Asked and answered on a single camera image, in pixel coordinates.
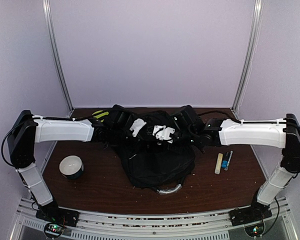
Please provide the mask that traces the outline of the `left round circuit board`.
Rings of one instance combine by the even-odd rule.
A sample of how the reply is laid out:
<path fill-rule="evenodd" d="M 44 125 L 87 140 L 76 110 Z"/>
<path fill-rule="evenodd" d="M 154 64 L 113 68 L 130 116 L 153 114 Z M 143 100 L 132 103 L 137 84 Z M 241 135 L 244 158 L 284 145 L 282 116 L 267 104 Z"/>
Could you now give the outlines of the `left round circuit board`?
<path fill-rule="evenodd" d="M 48 222 L 43 228 L 44 234 L 51 239 L 60 237 L 63 234 L 64 230 L 64 226 L 53 222 Z"/>

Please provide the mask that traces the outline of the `black student backpack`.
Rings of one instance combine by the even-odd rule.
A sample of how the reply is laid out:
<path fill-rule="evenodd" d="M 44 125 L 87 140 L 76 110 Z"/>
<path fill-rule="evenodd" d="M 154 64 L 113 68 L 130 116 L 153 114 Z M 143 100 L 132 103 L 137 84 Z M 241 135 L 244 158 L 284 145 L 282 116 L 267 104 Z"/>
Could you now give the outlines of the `black student backpack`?
<path fill-rule="evenodd" d="M 174 128 L 173 116 L 178 113 L 169 114 L 163 110 L 136 113 L 146 122 L 139 138 L 108 142 L 134 187 L 148 188 L 160 195 L 172 194 L 182 188 L 185 178 L 194 169 L 192 144 L 168 143 L 152 135 L 155 125 Z"/>

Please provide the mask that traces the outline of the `right round circuit board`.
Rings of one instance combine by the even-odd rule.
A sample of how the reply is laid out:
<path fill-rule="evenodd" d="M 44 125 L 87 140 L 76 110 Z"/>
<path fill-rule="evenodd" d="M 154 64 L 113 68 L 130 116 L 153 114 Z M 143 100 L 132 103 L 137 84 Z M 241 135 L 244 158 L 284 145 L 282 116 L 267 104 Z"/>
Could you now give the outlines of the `right round circuit board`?
<path fill-rule="evenodd" d="M 265 233 L 266 226 L 265 223 L 262 221 L 256 223 L 249 223 L 244 226 L 244 231 L 249 237 L 258 238 Z"/>

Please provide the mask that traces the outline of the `right aluminium frame post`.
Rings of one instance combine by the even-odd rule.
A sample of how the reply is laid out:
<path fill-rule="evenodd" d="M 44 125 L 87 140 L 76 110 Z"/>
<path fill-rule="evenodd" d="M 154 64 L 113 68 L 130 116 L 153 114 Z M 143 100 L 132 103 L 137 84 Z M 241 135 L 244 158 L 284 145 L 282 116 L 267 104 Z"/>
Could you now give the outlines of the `right aluminium frame post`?
<path fill-rule="evenodd" d="M 263 0 L 254 1 L 253 16 L 250 28 L 250 34 L 248 39 L 247 50 L 243 62 L 243 67 L 239 79 L 239 84 L 235 94 L 235 98 L 232 105 L 232 111 L 238 114 L 240 111 L 240 106 L 242 105 L 244 95 L 248 86 L 251 70 L 253 56 L 258 44 L 258 38 L 260 34 L 260 27 L 262 22 L 262 11 L 263 11 Z"/>

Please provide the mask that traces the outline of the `left aluminium frame post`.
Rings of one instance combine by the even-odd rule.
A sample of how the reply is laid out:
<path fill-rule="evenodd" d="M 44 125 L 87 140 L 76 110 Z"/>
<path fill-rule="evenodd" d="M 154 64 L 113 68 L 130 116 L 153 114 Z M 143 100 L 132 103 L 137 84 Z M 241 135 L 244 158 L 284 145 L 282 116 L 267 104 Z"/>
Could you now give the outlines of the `left aluminium frame post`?
<path fill-rule="evenodd" d="M 56 33 L 54 29 L 54 23 L 53 23 L 52 11 L 51 11 L 51 1 L 43 0 L 42 7 L 43 7 L 43 15 L 47 26 L 49 42 L 52 51 L 52 58 L 53 58 L 53 62 L 57 74 L 57 79 L 60 84 L 61 92 L 66 102 L 67 109 L 69 112 L 72 112 L 74 110 L 74 106 L 70 97 L 69 89 L 66 83 L 66 79 L 65 79 L 65 75 L 61 63 L 61 58 L 58 50 Z"/>

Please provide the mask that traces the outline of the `round circuit board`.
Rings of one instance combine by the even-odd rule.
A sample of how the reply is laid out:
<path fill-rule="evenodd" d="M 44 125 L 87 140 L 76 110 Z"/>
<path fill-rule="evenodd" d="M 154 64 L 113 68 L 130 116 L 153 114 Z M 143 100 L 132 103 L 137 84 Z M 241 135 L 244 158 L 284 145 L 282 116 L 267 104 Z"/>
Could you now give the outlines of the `round circuit board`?
<path fill-rule="evenodd" d="M 44 234 L 51 239 L 60 237 L 63 234 L 64 230 L 64 226 L 53 222 L 48 222 L 43 228 Z"/>
<path fill-rule="evenodd" d="M 249 223 L 244 226 L 244 231 L 249 237 L 258 238 L 265 233 L 266 226 L 265 223 L 262 221 L 256 223 Z"/>

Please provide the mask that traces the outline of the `cream yellow highlighter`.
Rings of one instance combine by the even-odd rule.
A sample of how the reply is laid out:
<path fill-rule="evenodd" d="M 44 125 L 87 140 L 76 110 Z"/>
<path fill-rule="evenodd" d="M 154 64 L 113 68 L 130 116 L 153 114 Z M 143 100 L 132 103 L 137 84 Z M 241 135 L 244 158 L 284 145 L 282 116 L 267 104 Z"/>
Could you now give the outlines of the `cream yellow highlighter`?
<path fill-rule="evenodd" d="M 217 155 L 216 165 L 215 165 L 215 169 L 214 169 L 214 173 L 215 173 L 216 175 L 219 175 L 219 174 L 220 174 L 221 166 L 222 166 L 222 161 L 223 161 L 223 154 L 222 154 L 222 153 L 219 153 L 219 154 Z"/>

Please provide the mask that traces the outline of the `green plastic bowl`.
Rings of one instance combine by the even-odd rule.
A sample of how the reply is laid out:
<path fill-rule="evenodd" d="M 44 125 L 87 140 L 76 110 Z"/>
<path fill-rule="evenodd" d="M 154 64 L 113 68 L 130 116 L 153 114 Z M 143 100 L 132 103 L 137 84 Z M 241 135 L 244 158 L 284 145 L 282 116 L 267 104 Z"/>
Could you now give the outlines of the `green plastic bowl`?
<path fill-rule="evenodd" d="M 95 112 L 92 114 L 92 117 L 101 120 L 101 119 L 105 118 L 105 117 L 108 116 L 108 115 L 109 115 L 109 112 L 108 112 L 108 111 L 105 111 L 105 110 L 98 110 L 98 111 L 95 111 Z"/>

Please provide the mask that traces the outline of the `aluminium frame post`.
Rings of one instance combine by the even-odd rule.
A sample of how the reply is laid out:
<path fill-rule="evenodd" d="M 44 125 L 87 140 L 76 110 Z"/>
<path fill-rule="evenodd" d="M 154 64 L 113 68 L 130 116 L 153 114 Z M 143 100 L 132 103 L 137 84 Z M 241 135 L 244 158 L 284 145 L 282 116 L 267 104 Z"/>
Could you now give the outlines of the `aluminium frame post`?
<path fill-rule="evenodd" d="M 43 7 L 43 15 L 47 26 L 49 42 L 52 51 L 52 58 L 53 58 L 53 62 L 57 74 L 57 79 L 60 84 L 61 92 L 66 102 L 67 109 L 69 112 L 72 112 L 74 110 L 74 106 L 70 97 L 69 89 L 66 83 L 66 79 L 65 79 L 65 75 L 61 63 L 61 58 L 58 50 L 56 33 L 54 29 L 54 23 L 53 23 L 52 11 L 51 11 L 51 1 L 43 0 L 42 7 Z"/>
<path fill-rule="evenodd" d="M 262 22 L 262 11 L 263 11 L 263 0 L 254 1 L 253 16 L 250 28 L 250 34 L 248 39 L 247 50 L 243 62 L 243 67 L 239 79 L 239 84 L 235 94 L 235 98 L 232 105 L 232 111 L 238 114 L 240 111 L 240 106 L 242 105 L 244 95 L 248 86 L 251 70 L 253 56 L 258 44 L 258 38 L 260 34 L 260 27 Z"/>

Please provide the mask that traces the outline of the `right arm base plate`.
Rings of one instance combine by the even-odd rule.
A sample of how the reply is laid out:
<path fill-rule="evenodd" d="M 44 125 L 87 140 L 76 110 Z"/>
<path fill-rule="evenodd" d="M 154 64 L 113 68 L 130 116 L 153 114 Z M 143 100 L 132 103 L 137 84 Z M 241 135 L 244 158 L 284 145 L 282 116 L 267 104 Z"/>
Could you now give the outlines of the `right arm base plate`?
<path fill-rule="evenodd" d="M 273 215 L 269 209 L 264 210 L 252 206 L 235 208 L 228 214 L 233 227 L 262 221 Z"/>

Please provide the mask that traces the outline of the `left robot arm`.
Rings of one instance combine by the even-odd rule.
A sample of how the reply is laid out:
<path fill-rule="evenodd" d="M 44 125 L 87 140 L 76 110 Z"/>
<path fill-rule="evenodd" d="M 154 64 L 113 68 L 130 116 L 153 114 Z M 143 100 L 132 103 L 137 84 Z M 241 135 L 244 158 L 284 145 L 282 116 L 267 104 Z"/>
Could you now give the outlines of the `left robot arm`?
<path fill-rule="evenodd" d="M 39 210 L 48 214 L 59 210 L 57 201 L 44 181 L 34 157 L 35 144 L 43 142 L 114 142 L 138 139 L 146 121 L 136 113 L 114 105 L 84 117 L 51 117 L 23 110 L 5 134 L 1 146 L 8 147 L 3 161 L 15 168 L 25 182 Z"/>

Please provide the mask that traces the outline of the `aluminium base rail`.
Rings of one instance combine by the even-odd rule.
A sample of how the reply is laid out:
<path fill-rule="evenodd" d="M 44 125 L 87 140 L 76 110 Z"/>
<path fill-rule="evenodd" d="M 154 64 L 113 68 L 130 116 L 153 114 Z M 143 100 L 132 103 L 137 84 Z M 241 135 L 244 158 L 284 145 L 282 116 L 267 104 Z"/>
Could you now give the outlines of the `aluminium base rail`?
<path fill-rule="evenodd" d="M 21 198 L 7 240 L 51 240 L 44 233 L 47 221 L 36 218 L 33 200 Z M 272 216 L 234 226 L 222 209 L 198 213 L 135 215 L 95 211 L 79 212 L 76 226 L 67 226 L 56 240 L 300 240 L 296 221 L 285 197 L 270 206 Z M 250 237 L 246 231 L 265 224 L 266 235 Z"/>

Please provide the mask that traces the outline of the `black white pen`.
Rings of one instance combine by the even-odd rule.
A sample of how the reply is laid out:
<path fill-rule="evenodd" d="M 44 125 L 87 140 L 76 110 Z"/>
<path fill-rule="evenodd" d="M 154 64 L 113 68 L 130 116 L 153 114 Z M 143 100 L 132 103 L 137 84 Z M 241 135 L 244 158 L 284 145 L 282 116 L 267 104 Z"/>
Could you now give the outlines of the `black white pen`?
<path fill-rule="evenodd" d="M 229 169 L 229 165 L 230 165 L 232 156 L 233 156 L 233 150 L 231 150 L 230 153 L 229 153 L 229 157 L 228 157 L 228 160 L 227 160 L 227 165 L 226 165 L 226 167 L 224 168 L 225 171 L 227 171 L 227 170 Z"/>

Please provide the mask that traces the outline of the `blue black marker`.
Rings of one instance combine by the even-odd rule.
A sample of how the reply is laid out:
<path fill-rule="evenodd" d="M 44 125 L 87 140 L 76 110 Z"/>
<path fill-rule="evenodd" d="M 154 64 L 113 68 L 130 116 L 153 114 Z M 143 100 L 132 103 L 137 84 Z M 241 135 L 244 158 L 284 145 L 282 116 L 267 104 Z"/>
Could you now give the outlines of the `blue black marker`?
<path fill-rule="evenodd" d="M 229 157 L 230 157 L 230 152 L 227 151 L 222 158 L 222 162 L 221 162 L 221 168 L 226 168 L 228 165 L 228 161 L 229 161 Z"/>

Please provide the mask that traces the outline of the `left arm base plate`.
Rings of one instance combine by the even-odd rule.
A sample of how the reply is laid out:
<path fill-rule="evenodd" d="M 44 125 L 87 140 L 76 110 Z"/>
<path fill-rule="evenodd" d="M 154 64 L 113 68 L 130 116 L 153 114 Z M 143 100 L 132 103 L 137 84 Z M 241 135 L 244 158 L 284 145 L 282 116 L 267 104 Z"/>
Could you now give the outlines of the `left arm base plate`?
<path fill-rule="evenodd" d="M 35 214 L 37 219 L 66 227 L 76 227 L 80 213 L 60 207 L 40 207 Z"/>

